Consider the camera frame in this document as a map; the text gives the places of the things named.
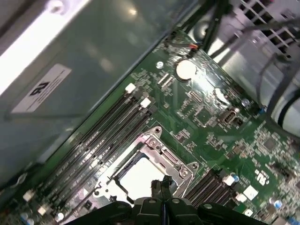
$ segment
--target cable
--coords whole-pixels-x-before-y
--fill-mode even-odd
[[[258,79],[255,85],[255,89],[256,89],[256,97],[257,97],[257,102],[259,107],[263,107],[262,105],[262,100],[261,100],[261,87],[262,87],[262,82],[263,82],[263,76],[266,72],[266,70],[269,68],[269,66],[274,62],[274,60],[277,58],[277,54],[274,53],[270,59],[268,60],[268,62],[266,63],[266,65],[261,69],[261,71],[259,72],[258,75]]]
[[[218,0],[214,14],[210,20],[208,29],[206,31],[204,40],[203,40],[203,51],[206,53],[209,51],[212,43],[215,41],[219,27],[222,21],[222,17],[226,14],[228,9],[229,1],[228,0]]]
[[[282,129],[273,119],[272,119],[272,113],[280,100],[280,98],[283,96],[285,90],[288,88],[290,83],[292,82],[293,78],[297,75],[298,70],[300,69],[300,64],[298,63],[300,61],[300,53],[298,54],[298,57],[296,57],[296,60],[291,62],[290,65],[285,67],[283,70],[283,74],[285,77],[282,79],[280,84],[275,89],[273,96],[269,102],[268,108],[267,108],[267,117],[266,122],[267,124],[278,134],[289,136],[295,141],[300,142],[300,137],[293,135],[292,133]]]
[[[216,4],[217,0],[206,0],[200,8],[181,26],[181,29],[189,33],[195,24]]]
[[[282,71],[285,75],[280,84],[275,89],[272,98],[270,99],[267,114],[271,117],[277,102],[280,100],[280,98],[283,96],[285,90],[288,88],[290,83],[293,81],[293,78],[297,75],[299,69],[300,69],[300,54],[298,57],[287,67],[284,68]]]
[[[298,89],[295,92],[294,96],[286,103],[286,105],[281,110],[279,118],[278,118],[278,125],[279,126],[281,126],[281,127],[283,126],[283,122],[285,120],[285,115],[286,115],[287,111],[299,99],[300,99],[300,89]]]
[[[300,18],[287,20],[283,22],[272,22],[262,25],[252,25],[245,27],[241,30],[242,33],[250,32],[253,30],[269,30],[269,29],[275,29],[275,28],[281,28],[283,26],[289,26],[289,25],[296,25],[297,23],[300,23]],[[225,51],[230,45],[232,45],[237,39],[239,39],[238,36],[233,35],[231,38],[229,38],[218,50],[216,50],[213,54],[210,55],[212,59],[217,57],[219,54],[221,54],[223,51]]]

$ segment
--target motherboard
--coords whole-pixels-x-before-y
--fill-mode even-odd
[[[179,32],[173,41],[191,40]],[[219,203],[267,224],[299,217],[298,144],[268,128],[206,53],[189,51],[160,43],[24,184],[2,222],[64,224],[133,204],[164,175],[195,207]]]

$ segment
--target white label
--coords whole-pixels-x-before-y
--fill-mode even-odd
[[[257,175],[256,180],[262,186],[264,186],[265,184],[269,184],[268,175],[264,171],[259,172],[258,170],[255,170],[255,174]]]
[[[251,185],[249,185],[249,187],[247,187],[247,189],[243,192],[243,194],[249,200],[253,200],[257,196],[258,191],[256,191]]]
[[[55,64],[12,110],[12,113],[34,112],[71,71],[68,67]]]

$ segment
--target metal panel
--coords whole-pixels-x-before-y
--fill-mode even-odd
[[[45,161],[165,35],[182,4],[94,0],[87,5],[0,97],[0,185],[29,162]],[[11,113],[57,63],[71,74],[34,112]]]

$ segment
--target cpu socket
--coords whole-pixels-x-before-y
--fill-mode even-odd
[[[185,164],[160,140],[161,127],[140,134],[114,163],[101,175],[94,197],[134,204],[151,196],[151,182],[171,176],[171,192],[182,197],[193,180],[199,164]]]

